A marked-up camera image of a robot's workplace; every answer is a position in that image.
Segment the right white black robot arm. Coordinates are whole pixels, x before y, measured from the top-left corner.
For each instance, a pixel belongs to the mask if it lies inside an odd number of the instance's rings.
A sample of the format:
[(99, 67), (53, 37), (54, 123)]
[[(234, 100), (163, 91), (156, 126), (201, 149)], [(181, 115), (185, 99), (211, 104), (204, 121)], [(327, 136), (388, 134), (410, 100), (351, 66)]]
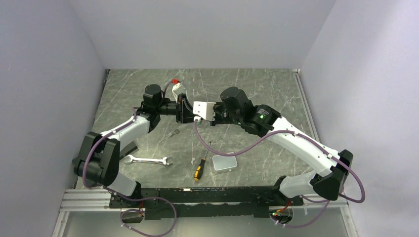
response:
[(254, 105), (245, 92), (237, 87), (225, 89), (221, 102), (215, 103), (212, 125), (234, 124), (245, 132), (276, 143), (307, 163), (313, 171), (280, 179), (272, 192), (278, 205), (305, 194), (318, 194), (327, 200), (337, 200), (349, 174), (353, 154), (338, 152), (313, 140), (293, 126), (270, 106)]

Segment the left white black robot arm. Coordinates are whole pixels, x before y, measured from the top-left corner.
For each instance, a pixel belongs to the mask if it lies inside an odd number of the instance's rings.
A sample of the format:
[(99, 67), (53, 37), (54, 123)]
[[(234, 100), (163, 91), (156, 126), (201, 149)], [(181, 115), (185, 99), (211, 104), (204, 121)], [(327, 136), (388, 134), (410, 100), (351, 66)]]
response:
[(162, 115), (175, 116), (177, 123), (192, 122), (193, 107), (185, 87), (177, 83), (172, 92), (174, 100), (167, 98), (166, 91), (159, 85), (150, 84), (145, 87), (140, 106), (133, 109), (127, 121), (107, 131), (85, 135), (78, 156), (73, 159), (73, 167), (86, 188), (103, 186), (122, 195), (129, 207), (141, 203), (141, 184), (119, 171), (121, 153), (135, 139), (153, 131)]

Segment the small detached silver key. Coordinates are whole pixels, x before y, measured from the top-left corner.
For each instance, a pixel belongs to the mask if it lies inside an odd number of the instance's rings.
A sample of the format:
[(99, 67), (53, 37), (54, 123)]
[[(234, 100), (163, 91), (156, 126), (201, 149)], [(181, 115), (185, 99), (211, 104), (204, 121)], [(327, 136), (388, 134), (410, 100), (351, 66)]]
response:
[(169, 136), (170, 137), (173, 137), (173, 136), (175, 136), (175, 135), (177, 135), (179, 133), (180, 133), (180, 130), (176, 129), (176, 130), (172, 131)]

